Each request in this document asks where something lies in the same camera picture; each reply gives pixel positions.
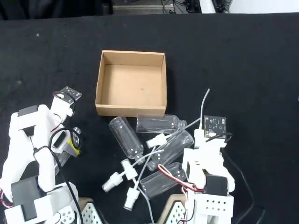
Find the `open cardboard box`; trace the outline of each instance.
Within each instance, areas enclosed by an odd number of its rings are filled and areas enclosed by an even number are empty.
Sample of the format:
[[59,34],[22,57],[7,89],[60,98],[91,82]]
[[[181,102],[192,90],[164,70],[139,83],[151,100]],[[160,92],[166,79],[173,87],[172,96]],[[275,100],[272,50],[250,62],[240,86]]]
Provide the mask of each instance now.
[[99,115],[152,115],[166,110],[164,53],[104,50],[95,106]]

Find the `yellow label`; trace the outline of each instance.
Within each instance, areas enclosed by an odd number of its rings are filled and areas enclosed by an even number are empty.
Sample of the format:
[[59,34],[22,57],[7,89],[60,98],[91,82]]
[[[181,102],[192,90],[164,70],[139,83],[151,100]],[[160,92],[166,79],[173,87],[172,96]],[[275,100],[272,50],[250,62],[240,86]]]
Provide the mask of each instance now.
[[81,151],[78,150],[78,149],[76,149],[76,148],[74,147],[74,145],[73,145],[71,139],[69,139],[69,140],[67,141],[67,143],[70,144],[70,146],[73,148],[73,150],[75,151],[75,153],[76,153],[77,155],[80,155],[80,152],[81,152]]

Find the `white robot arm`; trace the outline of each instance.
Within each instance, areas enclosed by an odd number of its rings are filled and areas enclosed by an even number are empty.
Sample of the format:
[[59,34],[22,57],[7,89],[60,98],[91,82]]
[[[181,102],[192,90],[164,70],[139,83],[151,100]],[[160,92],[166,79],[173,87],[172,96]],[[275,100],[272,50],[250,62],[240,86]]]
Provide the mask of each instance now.
[[189,224],[230,224],[233,216],[235,180],[223,166],[221,148],[226,146],[226,119],[204,117],[204,129],[194,132],[195,148],[184,150],[182,167],[188,182],[204,193],[187,191],[185,204]]
[[[52,219],[53,223],[57,222],[54,216],[60,210],[72,208],[71,213],[76,213],[66,183],[55,185],[55,162],[47,148],[55,130],[64,127],[62,123],[66,117],[72,116],[72,103],[82,95],[69,87],[62,89],[62,92],[66,94],[55,95],[51,110],[46,105],[32,106],[11,116],[9,152],[0,179],[1,190],[14,204],[5,210],[8,224],[35,224],[46,220],[50,224]],[[78,155],[70,139],[69,132],[59,132],[53,137],[51,150],[57,154],[66,151]],[[26,166],[34,160],[39,163],[38,178],[20,181]],[[70,186],[78,200],[76,187],[72,183]]]

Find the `black tabletop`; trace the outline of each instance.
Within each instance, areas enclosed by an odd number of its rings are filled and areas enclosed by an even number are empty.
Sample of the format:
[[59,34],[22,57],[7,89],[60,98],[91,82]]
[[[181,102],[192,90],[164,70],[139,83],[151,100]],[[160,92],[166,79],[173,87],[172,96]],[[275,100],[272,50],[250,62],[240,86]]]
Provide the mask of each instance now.
[[[142,197],[132,212],[123,209],[131,182],[109,193],[101,188],[113,172],[121,172],[125,155],[108,128],[111,118],[95,110],[95,87],[103,49],[164,52],[167,114],[193,121],[211,88],[204,114],[227,117],[234,136],[225,150],[247,177],[256,205],[266,208],[264,223],[296,223],[298,24],[299,14],[1,21],[0,164],[8,153],[11,114],[36,104],[50,107],[51,93],[70,86],[83,93],[72,125],[82,129],[85,141],[82,156],[64,166],[66,177],[80,196],[94,199],[109,223],[149,223]],[[135,119],[129,121],[135,125]],[[143,142],[150,137],[138,136]],[[250,205],[250,197],[240,174],[225,164],[235,178],[238,215]],[[174,193],[179,193],[178,186],[151,200],[156,221]],[[260,212],[255,208],[244,223],[256,223]]]

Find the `clear plastic bottle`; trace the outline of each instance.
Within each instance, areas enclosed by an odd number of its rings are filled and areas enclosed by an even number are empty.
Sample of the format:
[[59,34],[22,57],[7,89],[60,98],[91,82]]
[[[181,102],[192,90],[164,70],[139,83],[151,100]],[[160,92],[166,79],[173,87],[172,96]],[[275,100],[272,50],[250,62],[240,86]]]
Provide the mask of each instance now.
[[143,133],[174,133],[185,127],[187,122],[175,115],[164,115],[163,118],[137,117],[136,131]]
[[[171,172],[171,174],[174,177],[182,181],[186,179],[186,174],[182,169],[181,163],[175,162],[168,165],[166,168]],[[177,182],[165,176],[160,171],[157,171],[140,180],[140,184],[146,195],[149,198],[153,198],[154,196],[157,196],[174,187],[175,185],[177,185]]]
[[137,138],[125,117],[116,117],[110,121],[109,127],[129,159],[138,160],[143,154],[143,145]]
[[183,153],[184,148],[188,148],[193,143],[192,136],[186,130],[177,131],[168,139],[166,144],[157,149],[164,149],[164,152],[152,155],[147,167],[150,171],[153,171],[159,164],[167,166]]

